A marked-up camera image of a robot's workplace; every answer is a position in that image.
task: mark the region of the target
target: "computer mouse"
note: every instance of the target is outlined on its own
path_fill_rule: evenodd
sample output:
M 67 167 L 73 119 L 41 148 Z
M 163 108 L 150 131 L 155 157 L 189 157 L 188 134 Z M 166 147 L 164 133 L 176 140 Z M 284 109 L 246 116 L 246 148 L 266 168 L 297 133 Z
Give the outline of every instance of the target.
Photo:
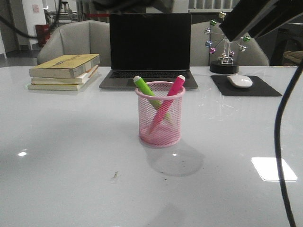
M 252 86 L 252 80 L 248 76 L 234 74 L 227 76 L 227 78 L 234 87 L 248 88 Z

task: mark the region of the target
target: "black mouse pad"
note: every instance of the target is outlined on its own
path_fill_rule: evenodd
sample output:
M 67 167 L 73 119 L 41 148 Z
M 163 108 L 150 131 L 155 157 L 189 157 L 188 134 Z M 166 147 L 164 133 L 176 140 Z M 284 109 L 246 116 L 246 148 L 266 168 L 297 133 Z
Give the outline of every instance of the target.
M 270 85 L 257 76 L 248 76 L 252 80 L 249 88 L 234 87 L 226 75 L 212 75 L 214 83 L 224 96 L 282 96 Z

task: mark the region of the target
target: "white desk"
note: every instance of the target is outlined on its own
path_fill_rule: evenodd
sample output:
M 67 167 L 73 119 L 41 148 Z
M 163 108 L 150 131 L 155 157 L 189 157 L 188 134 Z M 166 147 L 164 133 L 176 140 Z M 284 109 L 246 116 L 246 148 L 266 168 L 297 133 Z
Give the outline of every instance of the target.
M 207 67 L 182 106 L 182 138 L 153 149 L 138 138 L 133 91 L 29 91 L 29 67 L 0 69 L 0 226 L 287 227 L 278 182 L 252 157 L 274 157 L 281 97 L 222 96 Z M 240 67 L 284 93 L 295 67 Z M 303 82 L 288 102 L 282 156 L 298 176 L 287 188 L 303 226 Z M 27 155 L 20 157 L 20 152 Z

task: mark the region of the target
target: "pink mesh pen holder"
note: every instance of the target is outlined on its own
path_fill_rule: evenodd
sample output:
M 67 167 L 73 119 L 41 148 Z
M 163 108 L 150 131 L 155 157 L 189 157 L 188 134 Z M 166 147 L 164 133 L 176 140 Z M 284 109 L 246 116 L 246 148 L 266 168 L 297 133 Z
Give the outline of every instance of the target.
M 167 96 L 173 83 L 165 81 L 148 82 L 155 96 L 147 96 L 138 88 L 139 136 L 153 147 L 168 147 L 176 144 L 181 138 L 181 107 L 185 88 L 178 94 Z

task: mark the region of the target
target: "chair backrest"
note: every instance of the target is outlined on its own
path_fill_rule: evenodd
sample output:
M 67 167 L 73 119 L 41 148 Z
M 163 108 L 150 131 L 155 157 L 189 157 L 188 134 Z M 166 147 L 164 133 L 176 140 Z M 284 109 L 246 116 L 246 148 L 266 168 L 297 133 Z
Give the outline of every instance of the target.
M 99 53 L 100 66 L 111 65 L 109 23 L 87 20 L 60 26 L 41 49 L 37 63 L 64 54 L 87 53 Z
M 193 24 L 191 27 L 191 47 L 190 47 L 190 65 L 191 66 L 209 66 L 210 62 L 215 61 L 223 53 L 224 42 L 220 42 L 224 35 L 219 26 L 212 26 L 212 33 L 205 35 L 206 28 L 210 28 L 209 22 Z M 214 54 L 209 53 L 209 48 L 205 46 L 205 42 L 211 40 L 213 47 L 216 46 Z M 239 51 L 239 45 L 247 47 L 246 51 Z M 268 66 L 269 60 L 255 39 L 249 42 L 243 41 L 232 42 L 231 50 L 235 52 L 234 61 L 237 61 L 241 66 Z

